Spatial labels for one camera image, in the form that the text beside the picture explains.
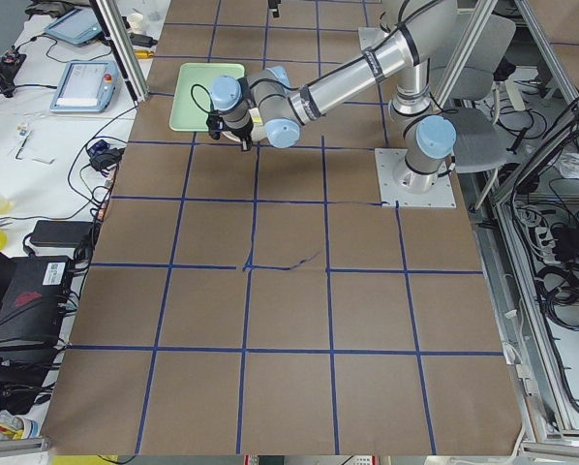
light green tray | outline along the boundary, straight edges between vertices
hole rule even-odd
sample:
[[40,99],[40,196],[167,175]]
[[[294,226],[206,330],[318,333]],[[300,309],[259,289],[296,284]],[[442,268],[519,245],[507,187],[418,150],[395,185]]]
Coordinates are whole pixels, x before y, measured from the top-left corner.
[[[208,127],[205,120],[208,115],[201,111],[193,102],[191,87],[201,84],[209,89],[218,76],[242,78],[244,66],[236,63],[185,63],[180,66],[180,75],[175,86],[175,97],[171,108],[169,127],[173,131],[205,131]],[[210,99],[201,89],[195,89],[198,103],[205,109],[209,108]]]

white cup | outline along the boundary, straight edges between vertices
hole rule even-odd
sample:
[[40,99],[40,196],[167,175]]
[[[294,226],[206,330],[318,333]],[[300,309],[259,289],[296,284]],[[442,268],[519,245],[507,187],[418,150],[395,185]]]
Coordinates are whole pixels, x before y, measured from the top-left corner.
[[145,21],[145,16],[141,13],[130,13],[126,16],[126,20],[131,25],[131,30],[135,34],[145,34],[145,26],[147,25]]

white desk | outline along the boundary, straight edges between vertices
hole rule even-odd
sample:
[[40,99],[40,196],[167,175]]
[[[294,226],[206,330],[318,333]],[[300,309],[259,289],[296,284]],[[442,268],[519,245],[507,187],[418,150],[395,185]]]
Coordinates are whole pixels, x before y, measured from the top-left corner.
[[[123,16],[137,9],[146,13],[142,0],[118,0]],[[147,35],[158,39],[161,34],[165,15],[170,0],[158,0],[161,19],[148,21]],[[28,41],[31,37],[42,34],[45,27],[52,22],[49,16],[33,16],[24,24],[24,30],[16,45]],[[27,54],[27,59],[16,76],[15,83],[40,83],[56,85],[66,64],[46,57],[46,51],[53,44],[52,40],[39,38],[20,49]],[[50,52],[51,56],[63,61],[88,60],[109,51],[100,43],[76,47],[59,42]],[[101,59],[112,59],[112,55]],[[151,68],[150,59],[139,60],[147,77]],[[106,111],[95,114],[70,113],[56,114],[48,110],[53,97],[53,90],[39,88],[17,89],[12,99],[0,97],[0,192],[14,203],[9,215],[15,218],[45,216],[49,218],[70,217],[85,205],[86,200],[73,192],[68,186],[67,175],[75,156],[81,147],[96,132],[123,111],[131,108],[133,102],[120,79],[118,88]],[[105,131],[105,136],[127,140],[130,134],[136,111],[132,110],[117,118]],[[27,123],[31,135],[20,152],[21,160],[15,158],[16,148],[20,144],[16,126]],[[86,193],[85,186],[78,178],[81,167],[88,163],[86,153],[76,161],[71,177],[79,191]],[[102,185],[105,179],[97,172],[87,169],[83,178],[92,188]],[[91,204],[83,208],[73,219],[89,221]],[[23,256],[22,238],[30,233],[37,219],[13,221],[6,227],[8,243],[3,252],[9,257]],[[63,255],[69,252],[64,249],[43,249],[43,255]],[[78,291],[81,278],[73,283]],[[74,318],[66,318],[62,325],[61,337],[68,340]],[[55,381],[56,372],[50,372],[46,384]],[[48,403],[32,408],[26,417],[43,421]]]

grid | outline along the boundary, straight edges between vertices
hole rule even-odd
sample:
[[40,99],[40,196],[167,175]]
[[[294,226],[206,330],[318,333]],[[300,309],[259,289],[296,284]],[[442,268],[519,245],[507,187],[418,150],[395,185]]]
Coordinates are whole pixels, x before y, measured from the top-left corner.
[[[252,59],[263,67],[282,61],[268,56],[276,44],[270,31],[313,30],[318,60],[289,63],[317,64],[322,74],[322,65],[335,63],[322,60],[322,49],[330,47],[322,33],[346,31],[321,27],[322,5],[358,5],[364,24],[370,24],[368,8],[376,6],[365,1],[296,0],[283,3],[282,17],[301,3],[315,4],[315,27],[273,26],[268,16],[260,25],[222,23],[228,6],[240,4],[253,14],[265,7],[256,9],[257,2],[251,6],[237,0],[209,2],[215,8],[212,22],[173,22],[188,4],[174,0],[166,25],[184,31],[210,26],[209,47],[204,55],[163,55],[166,29],[150,77],[152,90],[158,88],[154,82],[160,81],[168,69],[164,66],[172,60],[244,62],[214,54],[215,40],[227,27],[263,30],[262,58]],[[286,151],[260,143],[249,155],[236,155],[235,144],[207,140],[205,135],[158,129],[154,126],[159,114],[168,120],[170,96],[163,89],[157,91],[137,114],[76,318],[74,345],[67,353],[44,427],[58,451],[507,453],[519,428],[519,415],[465,212],[427,212],[426,216],[421,211],[381,208],[372,140],[328,142],[344,128],[315,133],[309,143]],[[378,106],[375,119],[381,129],[374,132],[388,144],[381,89],[374,101],[345,105]],[[298,164],[288,176],[289,187],[280,186],[286,180],[280,173],[297,160],[304,165]],[[162,180],[150,181],[150,167]],[[230,171],[237,175],[232,177]],[[418,227],[425,218],[433,230],[440,231]],[[295,234],[287,233],[287,228],[295,229]],[[440,234],[453,237],[440,246],[433,240]],[[357,238],[364,243],[353,243]],[[478,330],[482,340],[457,341],[445,335],[439,342],[442,335],[438,328],[430,328],[434,317],[429,316],[448,297],[443,289],[437,302],[431,301],[430,287],[435,284],[453,290],[477,288],[468,301],[453,291],[451,298],[459,298],[460,311],[466,309],[465,314],[472,316],[459,322],[460,337]],[[271,297],[276,299],[272,305],[267,303]],[[361,308],[358,318],[352,312],[355,298],[369,307]],[[304,305],[298,308],[293,300]],[[238,301],[244,301],[241,315],[236,308],[226,308],[237,307]],[[129,306],[132,313],[125,310]],[[191,317],[205,320],[223,308],[223,323],[227,323],[216,322],[207,333],[198,332],[203,328],[198,319],[181,326],[198,306],[206,311]],[[384,313],[371,315],[372,307]],[[456,310],[455,304],[449,304],[448,310]],[[135,313],[137,322],[132,321]],[[362,318],[372,321],[363,323]],[[287,324],[288,330],[276,327],[278,322]],[[394,334],[382,331],[379,323],[386,323],[386,330]],[[98,357],[101,366],[94,367]],[[181,366],[193,369],[180,373]],[[120,400],[112,399],[109,407],[104,391],[86,393],[91,389],[85,385],[86,370],[92,378],[113,372],[109,379],[123,392]],[[207,373],[199,383],[191,380],[198,371]],[[204,381],[208,379],[217,380],[218,386]],[[225,382],[231,385],[227,389]],[[473,384],[481,386],[481,392]],[[202,391],[201,385],[209,392]],[[389,392],[390,386],[396,389]],[[176,392],[182,387],[183,392]],[[453,400],[459,389],[468,396],[462,402]],[[166,404],[168,393],[172,408]],[[486,396],[489,401],[482,401]],[[88,403],[81,403],[81,397]],[[218,409],[199,405],[211,399],[218,402]],[[105,405],[108,412],[88,413],[90,402]],[[450,402],[457,402],[452,418],[446,412]],[[190,417],[177,421],[171,418],[174,411]],[[80,419],[77,427],[72,425],[75,415]],[[115,418],[119,415],[128,421]],[[477,415],[491,418],[488,428],[477,423]],[[129,426],[116,440],[109,431],[118,421]],[[159,432],[159,425],[167,424],[171,428]],[[451,435],[452,427],[457,433]],[[495,429],[500,434],[493,434]]]

gray chair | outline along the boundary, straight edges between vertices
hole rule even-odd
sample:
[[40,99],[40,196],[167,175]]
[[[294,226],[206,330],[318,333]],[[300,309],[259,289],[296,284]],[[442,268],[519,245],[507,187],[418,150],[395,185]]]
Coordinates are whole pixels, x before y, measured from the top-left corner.
[[[458,14],[455,31],[432,56],[430,60],[432,88],[436,88],[470,17],[470,13]],[[514,33],[515,23],[510,19],[496,15],[489,17],[462,74],[455,83],[450,99],[477,101],[490,94],[494,84],[494,72],[501,63]],[[455,108],[457,112],[443,115],[453,123],[457,131],[457,141],[453,148],[455,169],[460,173],[492,171],[483,192],[471,209],[481,206],[496,182],[498,169],[504,165],[506,159],[506,149],[494,128],[500,113],[499,86],[497,85],[495,89],[495,118],[492,121],[477,108]]]

